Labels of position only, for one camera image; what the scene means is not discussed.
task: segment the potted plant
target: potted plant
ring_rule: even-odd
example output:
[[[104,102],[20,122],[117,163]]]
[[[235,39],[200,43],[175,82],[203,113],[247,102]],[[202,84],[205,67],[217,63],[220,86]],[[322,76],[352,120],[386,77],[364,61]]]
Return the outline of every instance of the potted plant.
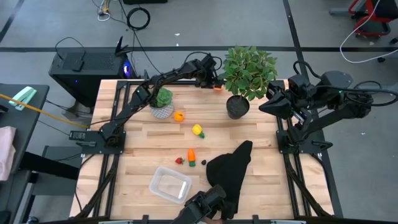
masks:
[[[275,80],[275,57],[256,47],[235,47],[228,50],[224,61],[225,88],[232,92],[226,102],[228,115],[239,119],[249,111],[249,101],[263,98],[267,93],[268,82]]]
[[[159,119],[168,118],[174,111],[173,93],[161,88],[157,96],[150,103],[150,112]]]

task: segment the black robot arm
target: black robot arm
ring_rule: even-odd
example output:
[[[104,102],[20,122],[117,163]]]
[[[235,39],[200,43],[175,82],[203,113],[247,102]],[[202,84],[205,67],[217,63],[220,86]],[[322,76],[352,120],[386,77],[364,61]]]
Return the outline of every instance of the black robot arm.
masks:
[[[134,90],[131,101],[122,109],[122,111],[112,119],[112,121],[104,124],[99,129],[103,139],[109,143],[110,139],[117,136],[119,134],[119,128],[123,126],[132,115],[146,107],[152,100],[156,99],[156,96],[163,85],[183,78],[196,78],[196,87],[221,87],[223,82],[218,80],[215,72],[215,65],[216,62],[213,57],[208,54],[202,61],[195,59],[185,62],[178,69],[173,69],[172,71],[161,75],[155,75],[150,80],[144,81]]]
[[[198,223],[213,210],[220,209],[225,197],[224,189],[218,184],[206,193],[199,191],[185,203],[185,207],[180,211],[178,217],[170,224]]]
[[[343,91],[353,82],[348,74],[331,71],[324,73],[320,79],[317,85],[312,85],[302,75],[294,75],[288,79],[288,90],[285,90],[283,82],[269,84],[269,101],[259,109],[282,119],[293,116],[298,119],[298,123],[287,130],[290,145],[297,145],[314,131],[342,119],[363,118],[371,110],[373,98],[369,93]],[[325,106],[333,111],[321,118],[314,119],[309,112]]]

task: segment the black cloth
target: black cloth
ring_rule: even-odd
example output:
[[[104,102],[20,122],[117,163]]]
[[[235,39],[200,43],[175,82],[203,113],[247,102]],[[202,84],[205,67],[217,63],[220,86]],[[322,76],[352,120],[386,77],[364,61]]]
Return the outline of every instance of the black cloth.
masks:
[[[210,185],[220,185],[226,198],[221,209],[222,219],[232,219],[238,212],[239,196],[241,193],[243,179],[251,161],[251,150],[253,142],[244,141],[232,154],[223,154],[207,164],[206,176]],[[217,211],[208,216],[213,218]]]

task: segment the black plant pot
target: black plant pot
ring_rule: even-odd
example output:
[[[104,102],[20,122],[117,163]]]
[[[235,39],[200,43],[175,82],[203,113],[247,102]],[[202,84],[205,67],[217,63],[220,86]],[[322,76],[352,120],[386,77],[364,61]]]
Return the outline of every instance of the black plant pot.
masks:
[[[245,97],[231,96],[226,101],[226,110],[231,119],[239,119],[245,115],[250,108],[249,101]]]

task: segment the yellow bell pepper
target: yellow bell pepper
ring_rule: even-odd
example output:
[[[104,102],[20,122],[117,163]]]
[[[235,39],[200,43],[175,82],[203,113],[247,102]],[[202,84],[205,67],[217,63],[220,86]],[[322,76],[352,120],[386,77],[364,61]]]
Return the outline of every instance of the yellow bell pepper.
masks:
[[[201,138],[205,138],[205,134],[203,134],[203,130],[199,124],[195,124],[192,128],[192,131],[195,135]]]

